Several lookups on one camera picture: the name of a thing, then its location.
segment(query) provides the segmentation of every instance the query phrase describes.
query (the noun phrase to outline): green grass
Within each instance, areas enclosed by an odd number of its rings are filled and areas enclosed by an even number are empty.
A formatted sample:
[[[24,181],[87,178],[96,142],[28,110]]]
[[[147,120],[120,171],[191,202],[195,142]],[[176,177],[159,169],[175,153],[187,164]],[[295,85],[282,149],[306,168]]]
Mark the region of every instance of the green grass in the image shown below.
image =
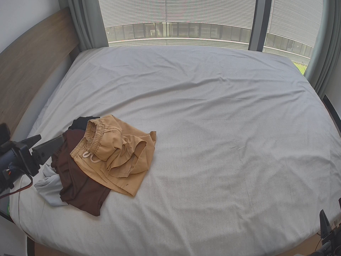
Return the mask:
[[[305,70],[307,69],[306,65],[301,65],[300,63],[294,62],[294,65],[297,66],[298,70],[301,71],[302,75],[304,74]]]

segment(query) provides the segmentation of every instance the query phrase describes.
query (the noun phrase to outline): drawstring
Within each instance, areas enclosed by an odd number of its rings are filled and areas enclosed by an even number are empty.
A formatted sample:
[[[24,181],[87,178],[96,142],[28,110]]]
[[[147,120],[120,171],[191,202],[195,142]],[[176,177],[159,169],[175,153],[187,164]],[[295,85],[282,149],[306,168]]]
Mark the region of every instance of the drawstring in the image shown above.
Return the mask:
[[[83,157],[89,157],[90,156],[90,160],[92,161],[92,163],[97,163],[100,162],[101,160],[92,160],[92,157],[94,156],[94,154],[90,153],[89,151],[84,152]]]

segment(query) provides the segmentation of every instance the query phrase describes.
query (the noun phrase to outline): wooden bed frame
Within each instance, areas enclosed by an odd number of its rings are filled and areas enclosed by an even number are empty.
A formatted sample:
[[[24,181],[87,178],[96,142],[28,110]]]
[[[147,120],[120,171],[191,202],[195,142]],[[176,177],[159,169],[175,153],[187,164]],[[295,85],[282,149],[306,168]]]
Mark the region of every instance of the wooden bed frame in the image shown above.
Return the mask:
[[[48,77],[79,44],[69,8],[29,29],[0,54],[0,123],[11,134]]]

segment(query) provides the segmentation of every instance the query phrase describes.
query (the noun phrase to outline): curtain fold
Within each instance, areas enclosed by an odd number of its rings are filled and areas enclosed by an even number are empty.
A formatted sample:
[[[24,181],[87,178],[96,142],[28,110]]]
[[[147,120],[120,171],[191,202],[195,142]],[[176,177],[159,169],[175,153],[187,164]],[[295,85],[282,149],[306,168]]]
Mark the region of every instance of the curtain fold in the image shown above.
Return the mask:
[[[98,0],[58,1],[61,9],[70,8],[80,51],[109,46]]]
[[[322,99],[341,49],[341,0],[323,0],[320,29],[305,77]]]

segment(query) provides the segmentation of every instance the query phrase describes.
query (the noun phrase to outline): bed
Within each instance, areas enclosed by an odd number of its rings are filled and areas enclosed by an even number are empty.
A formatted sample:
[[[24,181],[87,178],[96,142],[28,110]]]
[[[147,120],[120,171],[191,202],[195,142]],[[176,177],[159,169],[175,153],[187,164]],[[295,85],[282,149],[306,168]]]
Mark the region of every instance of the bed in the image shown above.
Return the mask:
[[[34,241],[70,255],[276,255],[339,213],[341,138],[288,58],[207,46],[80,53],[32,127],[41,142],[79,116],[156,130],[134,198],[111,191],[99,217],[10,198]],[[42,173],[34,182],[42,179]],[[29,183],[22,177],[15,188]]]

